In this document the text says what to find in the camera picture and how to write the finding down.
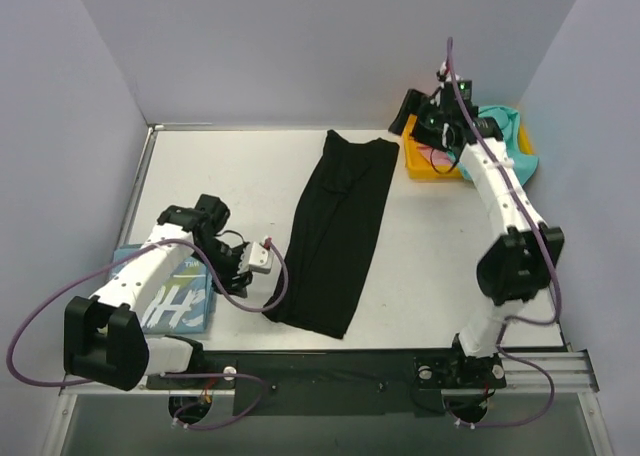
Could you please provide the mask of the black t shirt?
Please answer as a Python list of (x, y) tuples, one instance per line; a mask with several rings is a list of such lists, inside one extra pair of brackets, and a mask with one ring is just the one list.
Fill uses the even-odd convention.
[(374, 256), (399, 146), (330, 130), (298, 201), (286, 271), (267, 319), (336, 339), (356, 312)]

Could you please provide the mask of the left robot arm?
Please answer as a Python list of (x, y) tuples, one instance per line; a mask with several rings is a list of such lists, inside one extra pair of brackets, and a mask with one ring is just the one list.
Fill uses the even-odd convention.
[(230, 217), (217, 196), (203, 194), (192, 208), (171, 205), (158, 217), (143, 253), (89, 297), (74, 297), (64, 312), (63, 367), (74, 376), (131, 390), (145, 376), (170, 373), (184, 388), (199, 385), (206, 364), (200, 344), (145, 337), (140, 318), (162, 284), (191, 256), (210, 262), (223, 291), (244, 296), (251, 283), (240, 269), (244, 244), (219, 240)]

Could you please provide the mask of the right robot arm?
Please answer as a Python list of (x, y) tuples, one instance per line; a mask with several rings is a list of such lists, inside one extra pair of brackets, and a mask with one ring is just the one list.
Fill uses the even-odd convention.
[(532, 207), (499, 123), (471, 101), (471, 81), (447, 71), (438, 79), (431, 94), (406, 92), (389, 131), (452, 154), (488, 214), (493, 242), (476, 266), (485, 301), (457, 335), (462, 351), (446, 361), (450, 380), (469, 385), (481, 375), (481, 361), (498, 354), (508, 325), (528, 320), (524, 308), (544, 292), (559, 291), (556, 265), (565, 237)]

